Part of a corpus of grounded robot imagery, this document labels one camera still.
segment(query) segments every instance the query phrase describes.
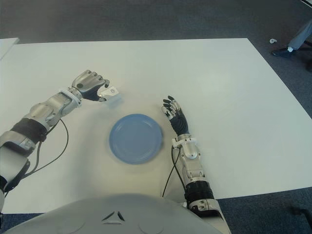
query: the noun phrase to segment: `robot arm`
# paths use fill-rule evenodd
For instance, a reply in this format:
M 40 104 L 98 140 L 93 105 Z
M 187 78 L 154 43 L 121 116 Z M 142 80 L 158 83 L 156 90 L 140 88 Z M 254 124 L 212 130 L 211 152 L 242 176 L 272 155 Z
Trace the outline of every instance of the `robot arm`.
M 30 109 L 20 122 L 10 131 L 0 136 L 0 212 L 4 203 L 4 193 L 15 188 L 30 166 L 27 157 L 36 144 L 45 141 L 51 127 L 59 119 L 81 106 L 81 100 L 106 101 L 98 95 L 101 86 L 107 88 L 109 80 L 95 72 L 86 70 L 67 90 L 50 97 Z
M 177 139 L 172 139 L 172 147 L 180 148 L 179 159 L 182 162 L 187 208 L 208 222 L 218 223 L 219 227 L 221 225 L 223 233 L 231 233 L 201 166 L 201 153 L 196 146 L 196 139 L 189 133 L 182 109 L 173 97 L 168 96 L 168 99 L 163 100 L 162 111 L 177 134 Z

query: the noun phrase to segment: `floor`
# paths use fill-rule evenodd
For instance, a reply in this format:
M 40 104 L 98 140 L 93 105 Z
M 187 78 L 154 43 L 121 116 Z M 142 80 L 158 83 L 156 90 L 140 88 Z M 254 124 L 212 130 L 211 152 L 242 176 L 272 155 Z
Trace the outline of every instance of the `floor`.
M 312 74 L 305 70 L 311 52 L 291 59 L 270 54 L 311 18 L 312 9 L 300 0 L 2 0 L 0 38 L 19 37 L 20 43 L 248 38 L 312 117 Z M 270 44 L 271 38 L 277 43 Z M 312 188 L 306 188 L 219 202 L 233 234 L 308 234 L 305 218 L 293 216 L 289 207 L 312 210 L 311 196 Z M 4 229 L 31 216 L 5 215 Z

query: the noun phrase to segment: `wire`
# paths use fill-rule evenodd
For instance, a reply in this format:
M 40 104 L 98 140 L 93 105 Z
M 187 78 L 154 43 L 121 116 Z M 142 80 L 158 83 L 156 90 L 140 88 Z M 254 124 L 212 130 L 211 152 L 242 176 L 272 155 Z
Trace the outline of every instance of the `wire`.
M 168 176 L 168 179 L 167 179 L 167 182 L 166 182 L 166 185 L 165 185 L 165 188 L 164 188 L 164 191 L 163 191 L 163 193 L 162 193 L 162 197 L 164 197 L 164 195 L 165 195 L 165 191 L 166 191 L 166 188 L 167 188 L 167 185 L 168 185 L 168 182 L 169 182 L 169 179 L 170 179 L 170 176 L 171 176 L 171 174 L 172 174 L 172 172 L 173 172 L 173 170 L 174 170 L 174 168 L 175 168 L 175 166 L 173 165 L 173 167 L 172 167 L 172 169 L 171 169 L 171 171 L 170 171 L 170 174 L 169 174 L 169 176 Z
M 57 126 L 57 124 L 59 123 L 59 120 L 57 121 L 57 123 L 47 132 L 46 136 L 52 132 L 52 130 Z M 42 144 L 42 141 L 39 142 L 39 145 L 38 145 L 38 148 L 37 148 L 37 158 L 36 158 L 36 164 L 34 166 L 34 168 L 29 172 L 29 173 L 26 173 L 23 178 L 26 178 L 28 176 L 30 176 L 32 174 L 32 172 L 34 172 L 37 167 L 38 167 L 38 164 L 39 164 L 39 155 L 40 155 L 40 149 L 41 149 L 41 144 Z
M 180 153 L 181 153 L 181 148 L 179 148 L 179 154 L 177 155 L 177 157 L 180 156 Z M 180 179 L 181 184 L 182 184 L 182 186 L 183 186 L 184 192 L 186 193 L 186 188 L 185 188 L 185 186 L 184 186 L 182 177 L 181 177 L 181 175 L 180 175 L 180 173 L 179 173 L 179 171 L 178 171 L 178 169 L 177 169 L 177 167 L 176 167 L 175 161 L 174 161 L 173 147 L 172 147 L 172 149 L 171 149 L 171 159 L 172 159 L 172 163 L 174 164 L 175 171 L 176 171 L 177 175 L 179 176 L 179 179 Z
M 67 145 L 68 145 L 68 141 L 69 141 L 69 133 L 68 133 L 68 129 L 67 129 L 67 127 L 66 127 L 64 121 L 63 121 L 62 119 L 60 119 L 60 121 L 61 121 L 62 124 L 64 125 L 65 130 L 66 130 L 66 134 L 67 134 L 67 140 L 66 140 L 66 144 L 65 144 L 65 147 L 64 147 L 63 151 L 59 154 L 59 156 L 57 156 L 57 157 L 56 157 L 55 159 L 53 159 L 51 162 L 49 162 L 49 163 L 47 163 L 46 165 L 40 167 L 39 169 L 34 170 L 34 171 L 31 172 L 31 173 L 28 173 L 27 176 L 25 175 L 24 178 L 26 178 L 26 177 L 32 175 L 33 173 L 35 173 L 35 172 L 37 172 L 37 171 L 40 171 L 41 169 L 43 169 L 43 168 L 49 166 L 51 163 L 53 163 L 53 162 L 55 162 L 57 159 L 59 159 L 59 157 L 61 157 L 62 154 L 65 152 L 65 150 L 66 150 L 66 148 L 67 148 Z
M 180 156 L 180 153 L 181 153 L 181 148 L 179 148 L 179 153 L 178 153 L 178 155 L 177 155 L 177 157 L 176 157 L 176 160 L 175 160 L 175 161 L 174 161 L 174 156 L 173 156 L 173 149 L 174 149 L 174 148 L 172 147 L 172 148 L 171 148 L 171 159 L 172 159 L 173 167 L 172 167 L 172 169 L 171 169 L 171 171 L 170 171 L 170 173 L 169 173 L 169 176 L 168 176 L 168 179 L 167 179 L 167 182 L 166 182 L 166 185 L 165 185 L 164 191 L 163 191 L 163 193 L 162 193 L 162 197 L 164 197 L 164 195 L 165 195 L 166 188 L 167 188 L 167 185 L 168 185 L 168 182 L 169 182 L 170 176 L 171 176 L 172 171 L 174 170 L 174 168 L 175 168 L 175 170 L 176 170 L 176 172 L 177 172 L 177 174 L 178 174 L 178 176 L 179 176 L 179 179 L 180 179 L 180 181 L 181 181 L 181 183 L 182 183 L 182 186 L 183 186 L 184 192 L 186 192 L 186 188 L 185 188 L 185 186 L 184 186 L 183 180 L 182 180 L 182 178 L 181 178 L 181 176 L 180 176 L 179 171 L 178 171 L 178 170 L 177 170 L 177 168 L 176 168 L 176 163 L 177 163 L 177 161 L 178 161 L 178 159 L 179 159 L 179 156 Z

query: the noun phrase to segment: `small white object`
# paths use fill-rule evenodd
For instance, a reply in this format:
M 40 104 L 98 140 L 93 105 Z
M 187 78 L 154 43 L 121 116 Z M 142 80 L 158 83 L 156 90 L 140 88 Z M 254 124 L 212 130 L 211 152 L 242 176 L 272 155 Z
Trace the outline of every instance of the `small white object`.
M 270 39 L 270 43 L 271 43 L 271 44 L 273 44 L 273 43 L 275 43 L 275 42 L 277 42 L 277 40 L 276 40 L 276 39 L 273 39 L 273 38 L 272 38 L 272 39 Z
M 288 50 L 289 52 L 292 52 L 292 51 L 293 51 L 293 48 L 292 48 L 291 46 L 288 46 L 288 47 L 287 47 L 287 50 Z
M 114 86 L 109 87 L 101 92 L 100 97 L 105 98 L 106 100 L 111 99 L 112 97 L 119 94 L 119 91 Z

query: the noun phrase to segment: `shoe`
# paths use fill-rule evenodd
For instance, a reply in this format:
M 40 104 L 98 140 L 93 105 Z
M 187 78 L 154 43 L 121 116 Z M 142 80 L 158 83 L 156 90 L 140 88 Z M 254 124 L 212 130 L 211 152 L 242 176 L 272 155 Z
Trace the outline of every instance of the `shoe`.
M 310 60 L 308 63 L 307 63 L 307 70 L 309 72 L 312 72 L 312 60 Z
M 283 48 L 279 50 L 273 50 L 271 53 L 272 55 L 277 56 L 277 57 L 290 58 L 294 52 L 295 50 L 293 50 L 292 52 L 289 52 L 287 48 Z

